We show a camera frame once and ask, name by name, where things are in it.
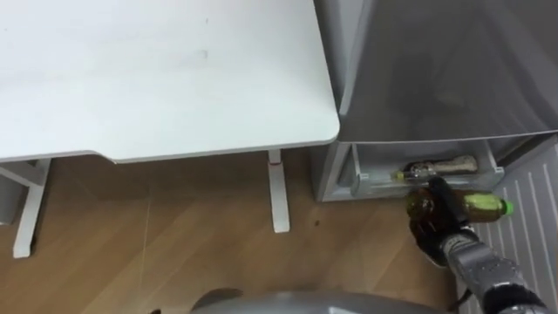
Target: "wooden floor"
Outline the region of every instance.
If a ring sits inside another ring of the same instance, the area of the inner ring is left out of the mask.
[[[315,203],[285,153],[292,231],[272,231],[265,154],[115,166],[55,160],[31,258],[0,228],[2,313],[187,313],[214,288],[368,292],[443,309],[452,277],[407,231],[402,201]]]

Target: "plastic bottle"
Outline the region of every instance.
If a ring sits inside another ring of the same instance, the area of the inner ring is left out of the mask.
[[[514,212],[514,205],[502,200],[499,196],[488,192],[453,190],[455,196],[463,204],[469,222],[496,222],[504,215]],[[426,188],[411,191],[407,196],[407,214],[413,220],[435,215],[436,208],[432,195]]]

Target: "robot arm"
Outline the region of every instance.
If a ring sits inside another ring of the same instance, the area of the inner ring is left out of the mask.
[[[550,313],[527,287],[517,263],[498,256],[474,234],[447,183],[434,178],[429,190],[442,210],[435,223],[412,221],[411,231],[432,261],[448,266],[485,314]]]

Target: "bottle label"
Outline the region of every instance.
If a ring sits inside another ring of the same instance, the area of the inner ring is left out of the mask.
[[[480,210],[500,210],[502,202],[500,197],[491,194],[465,195],[465,202]]]

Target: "gray panel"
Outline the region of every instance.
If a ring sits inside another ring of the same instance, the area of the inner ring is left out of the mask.
[[[558,1],[378,0],[372,9],[341,141],[558,130]]]
[[[316,0],[323,45],[328,59],[334,93],[340,98],[352,47],[357,35],[363,0]]]
[[[515,213],[474,227],[497,253],[518,262],[530,286],[557,312],[558,146],[517,163],[494,190],[514,203]],[[461,313],[480,314],[475,303],[464,305]]]

